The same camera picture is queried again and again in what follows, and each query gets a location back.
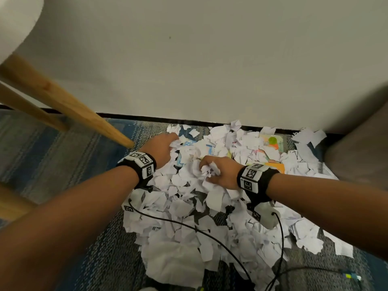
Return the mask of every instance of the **black wrist strap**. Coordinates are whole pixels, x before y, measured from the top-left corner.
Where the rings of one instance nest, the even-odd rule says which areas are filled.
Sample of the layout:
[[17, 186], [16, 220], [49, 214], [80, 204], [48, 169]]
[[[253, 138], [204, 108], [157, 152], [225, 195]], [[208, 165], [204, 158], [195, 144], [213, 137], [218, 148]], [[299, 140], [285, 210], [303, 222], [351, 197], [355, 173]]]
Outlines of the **black wrist strap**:
[[135, 189], [144, 188], [152, 179], [153, 173], [156, 170], [155, 159], [150, 154], [143, 152], [130, 153], [122, 160], [120, 160], [116, 166], [121, 165], [129, 166], [134, 171], [136, 171], [137, 176], [139, 177], [139, 183], [137, 184]]
[[237, 175], [237, 184], [241, 189], [245, 190], [253, 207], [261, 202], [272, 200], [267, 196], [266, 191], [272, 177], [279, 173], [278, 170], [272, 168], [261, 171], [261, 167], [261, 164], [244, 166]]

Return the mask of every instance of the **striped carpet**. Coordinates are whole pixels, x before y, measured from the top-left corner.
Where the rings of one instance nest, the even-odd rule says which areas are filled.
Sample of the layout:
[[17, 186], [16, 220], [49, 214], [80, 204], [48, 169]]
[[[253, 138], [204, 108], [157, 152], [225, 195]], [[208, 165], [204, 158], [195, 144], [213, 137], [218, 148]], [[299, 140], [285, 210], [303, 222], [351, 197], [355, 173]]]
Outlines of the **striped carpet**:
[[[0, 181], [12, 185], [21, 195], [42, 203], [61, 191], [92, 176], [113, 168], [127, 149], [94, 131], [61, 117], [71, 125], [70, 131], [56, 130], [19, 112], [0, 110]], [[167, 123], [107, 119], [128, 136], [139, 148], [151, 135], [165, 131]], [[196, 127], [203, 134], [207, 127]], [[145, 276], [145, 269], [133, 244], [134, 234], [122, 228], [122, 211], [118, 212], [96, 241], [69, 268], [58, 291], [138, 290], [155, 284]], [[216, 223], [224, 216], [218, 214]], [[336, 256], [333, 243], [325, 241], [322, 253], [311, 254], [298, 248], [286, 249], [290, 258], [287, 267], [310, 265], [342, 268], [361, 275], [362, 290], [383, 291], [388, 286], [387, 264], [370, 254], [355, 249], [355, 259]], [[244, 282], [234, 269], [223, 262], [219, 272], [206, 272], [205, 290], [240, 290]], [[284, 275], [277, 290], [360, 290], [358, 285], [338, 274], [316, 270], [298, 270]]]

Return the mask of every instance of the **wooden leg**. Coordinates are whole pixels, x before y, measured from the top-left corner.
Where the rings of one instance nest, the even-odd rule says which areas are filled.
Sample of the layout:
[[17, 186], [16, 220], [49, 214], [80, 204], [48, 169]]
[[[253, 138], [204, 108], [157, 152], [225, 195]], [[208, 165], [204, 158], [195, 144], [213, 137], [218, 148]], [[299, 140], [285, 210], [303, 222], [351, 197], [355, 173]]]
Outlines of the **wooden leg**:
[[37, 204], [17, 195], [0, 182], [0, 218], [13, 221], [33, 210]]
[[128, 148], [134, 146], [133, 141], [78, 101], [73, 95], [39, 73], [17, 54], [12, 54], [0, 65], [0, 75], [27, 89], [29, 96], [96, 130], [113, 141]]
[[12, 91], [8, 87], [0, 83], [0, 103], [11, 107], [15, 110], [22, 111], [35, 117], [37, 120], [45, 123], [52, 128], [55, 128], [59, 131], [66, 132], [69, 128], [57, 119], [55, 116], [48, 114], [47, 112], [36, 107], [30, 101], [27, 101], [22, 96]]

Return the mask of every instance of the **person's right arm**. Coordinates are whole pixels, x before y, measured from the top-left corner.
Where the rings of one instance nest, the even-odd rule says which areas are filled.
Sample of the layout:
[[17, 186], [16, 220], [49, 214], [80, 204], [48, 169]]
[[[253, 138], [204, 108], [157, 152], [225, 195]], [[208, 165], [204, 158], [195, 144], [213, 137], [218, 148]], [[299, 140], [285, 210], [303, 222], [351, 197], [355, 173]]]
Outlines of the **person's right arm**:
[[[205, 156], [200, 167], [212, 161], [221, 175], [208, 181], [237, 190], [237, 174], [243, 166], [227, 157]], [[266, 194], [345, 242], [388, 260], [387, 191], [278, 173], [269, 182]]]

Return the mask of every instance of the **baseboard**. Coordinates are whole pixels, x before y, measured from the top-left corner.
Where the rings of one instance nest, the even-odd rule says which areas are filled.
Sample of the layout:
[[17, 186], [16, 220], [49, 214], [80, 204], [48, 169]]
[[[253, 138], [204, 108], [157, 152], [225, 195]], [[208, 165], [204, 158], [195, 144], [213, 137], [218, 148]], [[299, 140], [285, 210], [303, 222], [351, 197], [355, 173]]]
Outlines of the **baseboard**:
[[[0, 105], [0, 109], [12, 110], [12, 108]], [[61, 112], [52, 109], [52, 108], [42, 108], [47, 113], [52, 114], [61, 114]], [[207, 122], [207, 121], [196, 121], [196, 120], [186, 120], [186, 119], [171, 119], [171, 118], [162, 118], [162, 117], [152, 117], [152, 116], [137, 116], [137, 115], [124, 115], [124, 114], [113, 114], [113, 113], [103, 113], [97, 112], [97, 114], [104, 118], [115, 118], [115, 119], [129, 119], [137, 121], [151, 121], [151, 122], [166, 122], [170, 124], [186, 124], [189, 126], [201, 126], [201, 127], [217, 127], [225, 123], [220, 122]], [[252, 127], [252, 126], [242, 126], [245, 131], [260, 131], [262, 127]], [[285, 129], [276, 129], [276, 133], [292, 135], [293, 133], [298, 132], [298, 130], [285, 130]], [[343, 135], [328, 133], [328, 137], [334, 139], [341, 139]]]

